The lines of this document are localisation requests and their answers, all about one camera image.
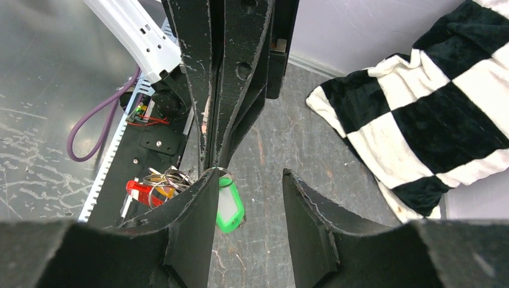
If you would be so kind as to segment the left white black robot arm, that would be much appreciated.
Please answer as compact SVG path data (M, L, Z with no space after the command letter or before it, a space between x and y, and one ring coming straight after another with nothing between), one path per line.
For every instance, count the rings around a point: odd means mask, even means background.
M163 1L168 37L138 1L88 1L155 90L167 119L194 115L199 170L227 168L284 81L298 1Z

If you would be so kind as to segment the yellow key tag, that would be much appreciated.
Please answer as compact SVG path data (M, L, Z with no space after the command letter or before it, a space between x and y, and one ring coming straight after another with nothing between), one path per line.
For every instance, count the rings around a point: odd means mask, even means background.
M161 175L155 175L152 177L152 180L155 183L155 190L158 194L171 199L175 195L176 189L171 186L167 179Z

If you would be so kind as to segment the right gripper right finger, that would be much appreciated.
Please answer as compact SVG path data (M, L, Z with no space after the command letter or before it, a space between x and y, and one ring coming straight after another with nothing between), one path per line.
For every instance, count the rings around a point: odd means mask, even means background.
M508 221L370 221L282 177L297 287L507 287Z

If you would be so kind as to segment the green key tag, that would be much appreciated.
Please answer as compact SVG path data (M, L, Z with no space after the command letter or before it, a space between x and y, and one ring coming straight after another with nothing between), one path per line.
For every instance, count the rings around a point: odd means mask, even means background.
M216 225L223 233L237 229L244 220L245 208L234 181L228 176L219 179Z

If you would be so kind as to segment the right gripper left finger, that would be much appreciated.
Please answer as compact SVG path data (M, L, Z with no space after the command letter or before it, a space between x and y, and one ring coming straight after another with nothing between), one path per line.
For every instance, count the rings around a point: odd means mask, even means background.
M218 174L119 227L1 223L2 287L206 287Z

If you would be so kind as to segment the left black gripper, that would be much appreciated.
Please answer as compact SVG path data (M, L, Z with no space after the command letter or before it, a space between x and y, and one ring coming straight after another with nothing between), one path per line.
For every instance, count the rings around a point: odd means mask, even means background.
M298 1L163 1L178 38L198 133L198 170L227 168L285 77Z

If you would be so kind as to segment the red key tag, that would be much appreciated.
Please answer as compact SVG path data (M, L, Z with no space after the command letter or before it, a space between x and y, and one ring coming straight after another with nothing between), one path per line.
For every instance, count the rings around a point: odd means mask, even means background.
M159 193L157 188L150 185L141 184L137 181L128 181L125 186L126 192L134 200L147 205L151 208L159 206L164 203L166 199L164 195Z

